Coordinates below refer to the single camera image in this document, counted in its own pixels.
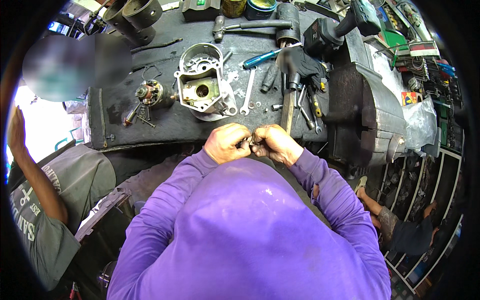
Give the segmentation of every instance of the hammer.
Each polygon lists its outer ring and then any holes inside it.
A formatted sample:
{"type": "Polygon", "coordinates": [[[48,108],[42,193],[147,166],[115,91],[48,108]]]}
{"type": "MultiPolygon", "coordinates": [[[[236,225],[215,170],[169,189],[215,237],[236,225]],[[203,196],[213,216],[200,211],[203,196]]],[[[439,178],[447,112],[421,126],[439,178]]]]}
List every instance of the hammer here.
{"type": "Polygon", "coordinates": [[[215,41],[220,43],[223,40],[223,34],[225,30],[230,29],[250,29],[250,28],[266,28],[266,27],[277,27],[277,28],[292,28],[292,21],[287,20],[260,20],[260,21],[245,21],[240,24],[224,26],[225,17],[218,16],[215,18],[215,23],[213,25],[212,33],[215,37],[215,41]]]}

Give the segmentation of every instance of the blurred patch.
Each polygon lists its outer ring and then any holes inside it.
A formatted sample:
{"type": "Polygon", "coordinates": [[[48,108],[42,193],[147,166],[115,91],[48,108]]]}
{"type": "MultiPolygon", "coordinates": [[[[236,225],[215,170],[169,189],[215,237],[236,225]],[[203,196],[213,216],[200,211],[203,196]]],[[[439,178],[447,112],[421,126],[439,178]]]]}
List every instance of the blurred patch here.
{"type": "Polygon", "coordinates": [[[40,98],[63,102],[75,99],[89,87],[121,83],[132,68],[132,55],[119,38],[95,34],[78,41],[68,36],[48,36],[28,50],[23,76],[40,98]]]}
{"type": "Polygon", "coordinates": [[[276,64],[281,72],[292,74],[298,71],[300,66],[300,55],[293,49],[296,47],[283,48],[276,57],[276,64]]]}

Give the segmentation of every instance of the purple long-sleeve shirt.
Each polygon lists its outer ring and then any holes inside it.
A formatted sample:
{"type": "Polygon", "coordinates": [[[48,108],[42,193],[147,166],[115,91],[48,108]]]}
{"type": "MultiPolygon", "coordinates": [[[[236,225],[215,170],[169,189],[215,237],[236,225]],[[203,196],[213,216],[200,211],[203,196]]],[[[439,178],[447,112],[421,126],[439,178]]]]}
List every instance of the purple long-sleeve shirt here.
{"type": "Polygon", "coordinates": [[[127,228],[116,299],[390,299],[376,231],[353,190],[304,150],[290,168],[329,229],[271,167],[183,160],[127,228]],[[173,242],[168,241],[175,233],[173,242]]]}

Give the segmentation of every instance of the sandal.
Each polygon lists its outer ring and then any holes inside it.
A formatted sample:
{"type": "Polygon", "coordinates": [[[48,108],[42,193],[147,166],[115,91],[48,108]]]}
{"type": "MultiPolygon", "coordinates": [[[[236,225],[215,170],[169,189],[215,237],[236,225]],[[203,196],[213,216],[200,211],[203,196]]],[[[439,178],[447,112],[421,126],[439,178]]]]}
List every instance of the sandal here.
{"type": "Polygon", "coordinates": [[[360,177],[359,183],[357,183],[357,186],[353,190],[355,194],[357,194],[357,191],[359,190],[359,188],[365,188],[367,186],[367,179],[368,179],[367,176],[360,177]]]}

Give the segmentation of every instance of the blue screwdriver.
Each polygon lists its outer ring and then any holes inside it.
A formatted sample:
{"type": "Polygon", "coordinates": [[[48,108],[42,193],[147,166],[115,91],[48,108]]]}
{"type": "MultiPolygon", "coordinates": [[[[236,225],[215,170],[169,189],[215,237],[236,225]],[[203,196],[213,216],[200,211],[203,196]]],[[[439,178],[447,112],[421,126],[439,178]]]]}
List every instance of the blue screwdriver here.
{"type": "MultiPolygon", "coordinates": [[[[296,43],[296,44],[292,44],[288,47],[295,47],[295,46],[301,46],[301,43],[299,42],[299,43],[296,43]]],[[[254,56],[251,59],[247,59],[246,61],[243,62],[243,67],[247,70],[250,69],[250,68],[253,68],[256,65],[259,65],[260,63],[262,63],[266,60],[269,60],[272,57],[275,57],[282,49],[283,48],[278,49],[278,50],[272,50],[270,52],[254,56]]]]}

